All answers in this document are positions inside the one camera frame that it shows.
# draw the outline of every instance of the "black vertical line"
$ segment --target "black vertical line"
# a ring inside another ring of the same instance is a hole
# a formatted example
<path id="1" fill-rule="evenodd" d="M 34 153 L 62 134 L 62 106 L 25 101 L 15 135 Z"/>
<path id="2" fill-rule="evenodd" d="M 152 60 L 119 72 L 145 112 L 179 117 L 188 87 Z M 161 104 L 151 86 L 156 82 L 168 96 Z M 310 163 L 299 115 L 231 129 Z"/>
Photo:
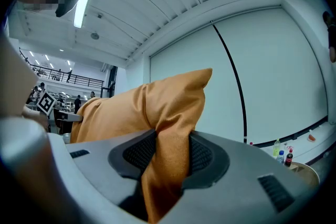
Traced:
<path id="1" fill-rule="evenodd" d="M 245 101 L 244 101 L 244 96 L 243 96 L 243 90 L 241 89 L 242 88 L 242 85 L 240 84 L 240 80 L 239 80 L 239 76 L 238 76 L 238 72 L 237 72 L 237 69 L 235 67 L 235 64 L 233 63 L 233 59 L 231 57 L 231 54 L 222 38 L 222 36 L 220 35 L 220 33 L 218 32 L 217 28 L 215 25 L 213 25 L 221 42 L 223 43 L 223 46 L 225 48 L 225 51 L 227 53 L 227 56 L 229 57 L 229 60 L 230 60 L 230 63 L 231 63 L 231 66 L 232 66 L 232 69 L 233 69 L 233 72 L 235 74 L 235 77 L 236 77 L 236 81 L 237 81 L 237 85 L 238 85 L 238 90 L 239 90 L 239 95 L 240 95 L 240 101 L 241 101 L 241 107 L 242 107 L 242 111 L 243 111 L 243 123 L 244 123 L 244 143 L 247 143 L 247 141 L 245 140 L 245 137 L 247 137 L 247 123 L 246 123 L 246 110 L 245 110 Z"/>

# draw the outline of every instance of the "balcony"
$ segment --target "balcony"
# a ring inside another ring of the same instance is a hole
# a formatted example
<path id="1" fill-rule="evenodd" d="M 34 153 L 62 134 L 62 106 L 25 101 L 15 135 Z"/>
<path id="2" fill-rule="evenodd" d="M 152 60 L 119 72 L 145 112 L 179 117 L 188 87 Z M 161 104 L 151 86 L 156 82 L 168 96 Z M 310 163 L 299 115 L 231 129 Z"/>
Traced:
<path id="1" fill-rule="evenodd" d="M 41 78 L 55 80 L 59 82 L 65 82 L 69 84 L 75 84 L 77 86 L 84 86 L 84 87 L 92 87 L 101 89 L 103 87 L 103 81 L 97 80 L 93 78 L 87 78 L 83 76 L 78 76 L 76 74 L 69 74 L 62 71 L 57 71 L 50 68 L 45 68 L 41 66 L 32 65 L 23 53 L 20 51 L 21 57 L 26 61 L 26 63 L 30 66 L 33 72 Z"/>

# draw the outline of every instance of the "orange object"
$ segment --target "orange object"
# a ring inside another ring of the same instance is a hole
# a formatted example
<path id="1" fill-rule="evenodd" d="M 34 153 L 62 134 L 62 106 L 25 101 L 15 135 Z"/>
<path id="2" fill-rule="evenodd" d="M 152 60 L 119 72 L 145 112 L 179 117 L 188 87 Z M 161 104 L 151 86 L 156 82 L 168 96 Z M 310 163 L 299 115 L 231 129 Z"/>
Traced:
<path id="1" fill-rule="evenodd" d="M 156 153 L 141 177 L 151 223 L 158 222 L 181 196 L 189 170 L 188 135 L 202 114 L 203 89 L 211 75 L 211 68 L 192 71 L 112 98 L 93 98 L 77 113 L 83 121 L 73 123 L 72 143 L 156 130 Z"/>
<path id="2" fill-rule="evenodd" d="M 311 134 L 308 135 L 308 139 L 312 142 L 315 142 L 316 138 L 312 136 Z"/>

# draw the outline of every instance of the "floor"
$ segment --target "floor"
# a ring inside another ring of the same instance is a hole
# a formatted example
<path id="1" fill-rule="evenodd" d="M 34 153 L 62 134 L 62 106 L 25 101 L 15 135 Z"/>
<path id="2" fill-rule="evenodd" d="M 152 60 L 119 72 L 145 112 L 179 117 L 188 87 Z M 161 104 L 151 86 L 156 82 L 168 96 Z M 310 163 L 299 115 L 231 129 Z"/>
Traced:
<path id="1" fill-rule="evenodd" d="M 334 147 L 331 151 L 328 151 L 324 154 L 323 158 L 319 159 L 314 164 L 310 165 L 320 177 L 320 182 L 323 182 L 328 173 L 330 168 L 332 167 L 332 163 L 336 158 L 336 147 Z"/>

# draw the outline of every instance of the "orange cloth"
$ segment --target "orange cloth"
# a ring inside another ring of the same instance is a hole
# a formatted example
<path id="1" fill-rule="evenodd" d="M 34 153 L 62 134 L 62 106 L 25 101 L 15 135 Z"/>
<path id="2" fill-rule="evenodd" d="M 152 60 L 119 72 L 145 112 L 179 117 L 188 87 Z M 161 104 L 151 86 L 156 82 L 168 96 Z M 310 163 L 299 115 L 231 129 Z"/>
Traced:
<path id="1" fill-rule="evenodd" d="M 93 98 L 74 122 L 71 142 L 109 139 L 156 129 L 156 153 L 141 177 L 149 222 L 158 222 L 178 201 L 189 169 L 188 135 L 200 118 L 203 88 L 212 69 L 180 74 L 108 99 Z"/>

